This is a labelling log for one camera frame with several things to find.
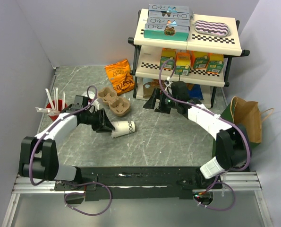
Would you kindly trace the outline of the white paper coffee cup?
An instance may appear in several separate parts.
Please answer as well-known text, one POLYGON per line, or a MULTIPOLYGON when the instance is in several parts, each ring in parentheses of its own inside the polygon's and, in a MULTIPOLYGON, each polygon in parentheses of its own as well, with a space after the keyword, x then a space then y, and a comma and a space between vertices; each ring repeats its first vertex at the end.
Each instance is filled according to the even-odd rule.
POLYGON ((115 128, 115 130, 111 132, 111 136, 113 138, 131 134, 136 131, 134 121, 119 121, 119 122, 111 122, 111 123, 115 128))

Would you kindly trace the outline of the white plastic cup lid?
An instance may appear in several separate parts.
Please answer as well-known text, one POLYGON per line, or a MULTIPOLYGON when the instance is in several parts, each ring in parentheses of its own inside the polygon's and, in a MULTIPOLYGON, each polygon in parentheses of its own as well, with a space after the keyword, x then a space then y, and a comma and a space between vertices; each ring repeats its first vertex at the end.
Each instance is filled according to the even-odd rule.
MULTIPOLYGON (((93 98, 94 98, 94 95, 95 95, 95 93, 92 92, 92 91, 89 91, 89 95, 87 95, 87 92, 84 92, 84 93, 82 94, 82 96, 85 96, 85 97, 88 97, 88 96, 89 96, 90 99, 93 99, 93 98)), ((96 99, 94 100, 94 102, 92 103, 92 105, 93 105, 96 109, 100 109, 100 101, 99 101, 99 99, 96 98, 96 99)))

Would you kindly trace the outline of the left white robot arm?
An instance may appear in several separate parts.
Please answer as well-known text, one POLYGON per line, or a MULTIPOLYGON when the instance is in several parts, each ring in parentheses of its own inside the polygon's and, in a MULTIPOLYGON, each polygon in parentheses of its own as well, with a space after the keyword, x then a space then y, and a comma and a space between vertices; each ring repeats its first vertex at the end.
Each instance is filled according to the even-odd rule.
POLYGON ((90 112, 89 108, 89 105, 70 104, 44 131, 34 137, 25 137, 21 143, 19 175, 29 177, 34 186, 44 181, 61 180, 70 189, 79 189, 83 183, 81 169, 61 165, 57 146, 80 124, 90 125, 97 133, 115 130, 104 109, 90 112))

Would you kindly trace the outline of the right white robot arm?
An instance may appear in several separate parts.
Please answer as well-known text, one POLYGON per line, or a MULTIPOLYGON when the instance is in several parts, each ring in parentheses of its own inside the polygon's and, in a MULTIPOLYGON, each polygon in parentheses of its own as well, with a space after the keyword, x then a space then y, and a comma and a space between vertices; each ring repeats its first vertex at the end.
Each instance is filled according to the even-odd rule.
POLYGON ((221 118, 199 100, 190 98, 185 82, 170 82, 168 85, 166 89, 156 87, 143 107, 165 114, 176 109, 179 114, 201 126, 214 138, 214 156, 200 167, 200 174, 195 177, 198 187, 207 188, 212 183, 212 177, 229 171, 242 162, 249 163, 252 152, 243 125, 235 125, 221 118))

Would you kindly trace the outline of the brown snack bag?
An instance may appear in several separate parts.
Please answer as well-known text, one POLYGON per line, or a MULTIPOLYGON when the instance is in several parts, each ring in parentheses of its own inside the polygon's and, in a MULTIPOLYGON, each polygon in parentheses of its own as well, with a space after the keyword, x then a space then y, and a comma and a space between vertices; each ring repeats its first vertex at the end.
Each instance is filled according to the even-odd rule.
POLYGON ((143 98, 150 98, 155 88, 159 88, 157 79, 143 78, 143 98))

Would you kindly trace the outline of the brown cardboard cup carrier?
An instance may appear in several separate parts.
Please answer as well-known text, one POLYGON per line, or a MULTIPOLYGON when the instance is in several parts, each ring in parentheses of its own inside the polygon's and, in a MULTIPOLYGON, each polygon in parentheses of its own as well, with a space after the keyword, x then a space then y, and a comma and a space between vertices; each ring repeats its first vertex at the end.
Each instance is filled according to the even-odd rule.
POLYGON ((130 111, 130 102, 126 98, 118 96, 111 87, 101 89, 98 97, 118 117, 122 117, 130 111))

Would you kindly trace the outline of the blue snack bag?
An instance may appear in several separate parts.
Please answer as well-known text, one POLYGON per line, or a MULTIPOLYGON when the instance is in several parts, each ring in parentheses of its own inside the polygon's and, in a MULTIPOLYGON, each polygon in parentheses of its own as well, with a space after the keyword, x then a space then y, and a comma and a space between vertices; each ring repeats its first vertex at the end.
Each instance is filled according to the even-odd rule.
POLYGON ((188 93, 191 98, 196 98, 198 100, 203 100, 203 95, 201 88, 198 84, 188 84, 188 93))

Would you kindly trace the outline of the orange kettle chips bag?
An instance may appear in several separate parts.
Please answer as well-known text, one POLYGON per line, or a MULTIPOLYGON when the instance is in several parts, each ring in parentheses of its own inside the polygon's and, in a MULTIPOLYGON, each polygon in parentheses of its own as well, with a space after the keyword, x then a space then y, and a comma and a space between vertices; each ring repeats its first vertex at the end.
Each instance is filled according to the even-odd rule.
POLYGON ((107 77, 117 95, 134 89, 135 82, 130 74, 130 65, 127 59, 104 67, 107 77))

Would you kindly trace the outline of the cream three-tier shelf rack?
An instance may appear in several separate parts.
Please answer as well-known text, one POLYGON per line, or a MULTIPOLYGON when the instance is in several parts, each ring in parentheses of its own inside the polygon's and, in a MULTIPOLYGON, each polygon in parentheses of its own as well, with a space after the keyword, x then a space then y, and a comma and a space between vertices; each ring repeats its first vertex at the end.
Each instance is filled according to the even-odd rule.
POLYGON ((231 62, 234 57, 245 57, 249 50, 241 49, 238 27, 240 22, 232 17, 216 17, 207 15, 194 15, 194 21, 204 20, 210 22, 222 22, 228 25, 231 34, 227 37, 216 37, 200 34, 194 30, 194 21, 190 23, 190 34, 187 41, 172 41, 161 39, 149 39, 144 37, 145 24, 148 20, 148 9, 138 12, 137 28, 134 37, 128 39, 128 43, 135 48, 133 68, 131 75, 135 77, 133 97, 145 99, 144 88, 149 84, 144 79, 157 80, 159 76, 163 80, 172 77, 173 81, 184 81, 188 84, 200 86, 203 100, 208 108, 213 107, 216 90, 219 87, 228 87, 231 62), (227 59, 226 68, 220 73, 207 72, 205 68, 194 69, 191 63, 183 64, 184 69, 189 69, 189 74, 176 75, 174 70, 164 69, 160 73, 162 54, 166 54, 177 62, 177 55, 192 55, 193 52, 206 54, 222 54, 227 59))

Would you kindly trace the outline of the green juice carton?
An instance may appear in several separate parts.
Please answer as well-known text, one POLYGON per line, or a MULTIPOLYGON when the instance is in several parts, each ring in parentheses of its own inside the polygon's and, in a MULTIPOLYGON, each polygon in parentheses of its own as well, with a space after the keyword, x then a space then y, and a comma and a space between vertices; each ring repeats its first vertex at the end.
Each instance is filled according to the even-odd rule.
POLYGON ((160 58, 160 67, 167 61, 167 63, 164 65, 164 68, 172 70, 174 68, 175 57, 176 57, 175 49, 163 48, 160 58))
POLYGON ((224 66, 224 55, 216 53, 208 53, 209 62, 206 67, 207 72, 221 73, 224 66))
POLYGON ((191 52, 191 66, 193 69, 205 69, 209 62, 209 56, 207 52, 191 52))

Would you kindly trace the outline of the teal front R&O box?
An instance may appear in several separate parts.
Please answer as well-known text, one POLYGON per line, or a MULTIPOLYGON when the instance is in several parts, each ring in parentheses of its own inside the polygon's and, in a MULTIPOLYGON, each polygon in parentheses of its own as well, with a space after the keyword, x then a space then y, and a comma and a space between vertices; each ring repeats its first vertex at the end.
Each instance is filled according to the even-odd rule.
POLYGON ((189 26, 170 26, 160 24, 145 24, 144 38, 173 41, 186 41, 189 35, 189 26))

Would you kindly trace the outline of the brown paper bag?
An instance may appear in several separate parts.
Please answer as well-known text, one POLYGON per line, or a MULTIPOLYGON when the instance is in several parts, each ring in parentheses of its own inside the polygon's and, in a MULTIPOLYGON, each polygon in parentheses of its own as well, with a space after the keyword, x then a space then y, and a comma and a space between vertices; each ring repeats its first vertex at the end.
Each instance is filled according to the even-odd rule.
POLYGON ((233 122, 245 126, 249 141, 254 144, 262 143, 262 123, 273 112, 274 108, 260 112, 257 101, 246 101, 237 96, 234 96, 230 102, 233 122))

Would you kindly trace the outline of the grey back R&O box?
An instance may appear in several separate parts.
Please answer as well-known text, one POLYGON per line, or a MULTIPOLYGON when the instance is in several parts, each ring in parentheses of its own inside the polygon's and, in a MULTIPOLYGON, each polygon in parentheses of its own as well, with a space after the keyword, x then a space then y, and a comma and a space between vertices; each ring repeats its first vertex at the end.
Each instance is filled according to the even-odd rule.
POLYGON ((188 6, 150 4, 148 17, 192 20, 194 13, 188 6))

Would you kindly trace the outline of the purple wavy pattern pouch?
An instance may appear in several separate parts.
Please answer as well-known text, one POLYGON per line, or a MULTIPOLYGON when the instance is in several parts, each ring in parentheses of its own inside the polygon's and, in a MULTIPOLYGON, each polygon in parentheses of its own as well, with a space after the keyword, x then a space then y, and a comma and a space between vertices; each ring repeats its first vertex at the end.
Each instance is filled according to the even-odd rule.
POLYGON ((194 23, 194 29, 197 33, 216 37, 227 37, 231 35, 228 25, 221 22, 197 20, 194 23))

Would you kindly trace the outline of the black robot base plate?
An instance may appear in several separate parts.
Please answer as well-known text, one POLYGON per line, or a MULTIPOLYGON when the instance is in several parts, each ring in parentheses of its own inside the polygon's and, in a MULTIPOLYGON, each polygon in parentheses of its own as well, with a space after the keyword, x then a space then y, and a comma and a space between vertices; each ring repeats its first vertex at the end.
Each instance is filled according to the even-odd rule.
POLYGON ((111 166, 75 167, 74 175, 45 173, 36 167, 34 179, 54 181, 56 191, 77 192, 69 203, 83 197, 85 201, 108 199, 193 199, 194 190, 211 184, 220 189, 219 177, 205 179, 198 167, 189 166, 111 166))

